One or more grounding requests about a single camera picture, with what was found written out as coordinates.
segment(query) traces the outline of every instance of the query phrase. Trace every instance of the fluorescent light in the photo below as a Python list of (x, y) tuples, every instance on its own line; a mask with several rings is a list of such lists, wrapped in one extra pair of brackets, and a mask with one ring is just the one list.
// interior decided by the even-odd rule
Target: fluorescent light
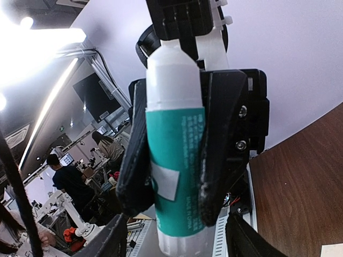
[(6, 104), (7, 104), (7, 100), (6, 100), (5, 96), (2, 93), (0, 93), (0, 111), (5, 109)]
[(44, 68), (59, 49), (86, 38), (79, 28), (27, 29), (30, 22), (29, 17), (24, 18), (19, 26), (0, 10), (0, 87), (27, 79)]
[(25, 148), (25, 151), (23, 153), (23, 156), (20, 160), (20, 163), (19, 163), (19, 168), (21, 169), (23, 163), (24, 163), (24, 160), (26, 158), (26, 155), (28, 153), (28, 150), (30, 149), (31, 147), (31, 144), (38, 132), (38, 129), (40, 128), (40, 126), (42, 125), (42, 122), (45, 118), (45, 116), (47, 115), (52, 103), (54, 102), (56, 96), (58, 95), (59, 91), (62, 89), (65, 81), (67, 80), (69, 74), (71, 73), (71, 71), (73, 70), (74, 66), (76, 65), (76, 62), (78, 61), (78, 58), (75, 58), (68, 66), (68, 68), (66, 68), (66, 70), (63, 72), (62, 76), (59, 78), (58, 82), (56, 83), (56, 85), (54, 86), (54, 88), (52, 89), (48, 99), (46, 100), (44, 106), (43, 106), (43, 109), (41, 111), (41, 113), (39, 114), (39, 117), (38, 117), (38, 120), (37, 120), (37, 123), (35, 125), (35, 127), (33, 128), (33, 132), (31, 134), (31, 137), (27, 143), (27, 146)]
[(31, 17), (25, 17), (20, 22), (20, 26), (25, 29), (30, 29), (32, 25), (33, 25), (33, 19)]

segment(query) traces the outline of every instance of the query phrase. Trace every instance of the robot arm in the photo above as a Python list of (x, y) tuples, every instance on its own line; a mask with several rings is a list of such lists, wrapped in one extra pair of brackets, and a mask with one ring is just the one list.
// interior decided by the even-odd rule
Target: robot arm
[(72, 220), (75, 222), (77, 229), (75, 234), (78, 237), (83, 237), (88, 244), (89, 241), (93, 240), (95, 236), (101, 231), (103, 227), (98, 227), (95, 224), (89, 224), (82, 220), (79, 213), (76, 211), (74, 205), (72, 204), (72, 199), (66, 193), (57, 190), (53, 193), (49, 200), (37, 211), (36, 221), (41, 220), (45, 215), (50, 214), (50, 209), (52, 206), (57, 206), (60, 211), (66, 210)]

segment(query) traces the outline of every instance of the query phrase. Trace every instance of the computer monitor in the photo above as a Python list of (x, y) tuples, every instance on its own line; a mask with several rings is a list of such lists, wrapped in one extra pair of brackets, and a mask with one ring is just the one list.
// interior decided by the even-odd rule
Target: computer monitor
[(74, 161), (73, 157), (71, 157), (70, 153), (65, 154), (61, 159), (60, 163), (62, 166), (68, 166)]
[(96, 131), (98, 131), (100, 134), (102, 134), (102, 135), (104, 135), (106, 132), (107, 132), (107, 130), (105, 129), (105, 127), (104, 126), (101, 126), (100, 128), (98, 128)]

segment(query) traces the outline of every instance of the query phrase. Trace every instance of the wall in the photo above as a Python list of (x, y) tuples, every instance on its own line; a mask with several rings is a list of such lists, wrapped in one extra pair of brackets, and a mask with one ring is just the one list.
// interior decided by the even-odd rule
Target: wall
[(85, 127), (87, 127), (90, 123), (92, 123), (92, 121), (94, 121), (92, 115), (89, 113), (88, 110), (86, 110), (82, 116), (81, 119), (76, 121), (73, 121), (73, 126), (71, 127), (70, 124), (67, 128), (65, 129), (65, 133), (69, 136), (69, 138), (71, 139), (71, 141), (75, 141), (79, 138), (79, 135), (82, 134), (82, 131), (85, 129)]
[[(343, 1), (230, 1), (223, 11), (234, 20), (228, 27), (231, 68), (258, 68), (268, 77), (267, 148), (343, 101)], [(130, 82), (145, 76), (135, 44), (150, 24), (145, 1), (97, 0), (72, 26), (82, 28), (87, 44), (102, 52), (128, 96)]]
[(45, 170), (40, 173), (39, 177), (36, 177), (25, 186), (25, 191), (30, 203), (33, 202), (33, 200), (36, 200), (44, 205), (44, 203), (48, 201), (48, 193), (56, 191), (56, 188), (53, 187), (54, 174), (54, 170), (46, 167)]
[(77, 136), (77, 139), (82, 137), (84, 134), (86, 134), (88, 131), (93, 131), (95, 129), (94, 125), (90, 123), (88, 126), (86, 126), (81, 133)]
[[(64, 85), (55, 102), (51, 105), (47, 117), (42, 123), (41, 129), (32, 144), (27, 160), (22, 168), (23, 173), (33, 172), (33, 170), (30, 170), (30, 167), (33, 166), (32, 163), (35, 161), (35, 158), (37, 156), (42, 156), (42, 154), (44, 154), (48, 149), (49, 145), (64, 133), (64, 131), (59, 131), (59, 128), (62, 125), (65, 127), (65, 130), (68, 130), (71, 120), (73, 120), (75, 124), (79, 124), (84, 120), (84, 117), (87, 116), (87, 113), (83, 111), (84, 104), (75, 93), (72, 85), (92, 73), (94, 73), (93, 69), (87, 64), (87, 62), (83, 62), (71, 76), (69, 83)], [(73, 134), (73, 131), (71, 130), (70, 134), (72, 136), (77, 136), (83, 130), (81, 126), (77, 127), (79, 132)]]

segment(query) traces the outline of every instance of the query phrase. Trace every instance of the white paper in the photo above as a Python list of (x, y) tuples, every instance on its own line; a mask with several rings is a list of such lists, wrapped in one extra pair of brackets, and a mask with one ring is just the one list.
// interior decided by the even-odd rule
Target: white paper
[[(69, 255), (49, 246), (43, 248), (44, 257), (69, 257)], [(23, 243), (23, 245), (18, 249), (16, 255), (8, 255), (10, 257), (33, 257), (31, 246), (28, 242)]]
[(157, 194), (170, 201), (175, 200), (179, 171), (170, 170), (151, 163), (152, 177), (157, 183)]
[(343, 244), (323, 245), (320, 257), (343, 257)]

